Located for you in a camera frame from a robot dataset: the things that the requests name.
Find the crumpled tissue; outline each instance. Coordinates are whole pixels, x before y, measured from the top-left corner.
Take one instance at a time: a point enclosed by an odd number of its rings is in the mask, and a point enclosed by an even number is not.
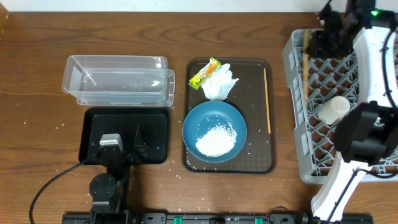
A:
[[[206,98],[217,101],[225,100],[229,91],[239,80],[238,78],[232,79],[232,72],[229,70],[230,66],[228,63],[222,65],[202,84],[201,87],[205,92]]]

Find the green light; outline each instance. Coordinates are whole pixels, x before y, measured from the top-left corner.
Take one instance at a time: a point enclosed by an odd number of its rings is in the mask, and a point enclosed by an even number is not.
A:
[[[379,11],[376,11],[376,10],[372,11],[371,14],[374,15],[374,16],[377,16],[379,14]]]

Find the dish rack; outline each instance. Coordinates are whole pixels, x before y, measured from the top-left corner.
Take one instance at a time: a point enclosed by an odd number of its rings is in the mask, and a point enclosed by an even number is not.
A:
[[[323,184],[335,159],[333,144],[336,124],[327,125],[318,117],[322,103],[334,96],[344,96],[350,102],[350,112],[358,105],[358,61],[355,53],[339,60],[311,58],[308,62],[308,104],[304,108],[303,95],[303,32],[295,30],[283,49],[286,84],[292,95],[295,128],[294,140],[297,151],[300,178],[307,184]],[[394,45],[396,76],[398,75],[398,41]],[[386,174],[398,169],[398,150],[381,159],[373,171]],[[365,175],[362,182],[392,182]]]

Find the snack wrapper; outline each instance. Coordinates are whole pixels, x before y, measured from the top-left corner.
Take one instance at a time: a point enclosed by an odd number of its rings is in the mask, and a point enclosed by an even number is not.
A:
[[[196,75],[194,75],[189,80],[189,85],[194,89],[198,90],[199,87],[213,74],[217,68],[221,66],[221,62],[219,62],[214,57],[210,58],[210,62],[204,66]]]

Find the clear plastic container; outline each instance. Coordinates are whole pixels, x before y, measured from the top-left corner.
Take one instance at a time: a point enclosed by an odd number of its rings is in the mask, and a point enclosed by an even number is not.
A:
[[[171,106],[174,81],[164,57],[72,55],[62,91],[81,105]]]

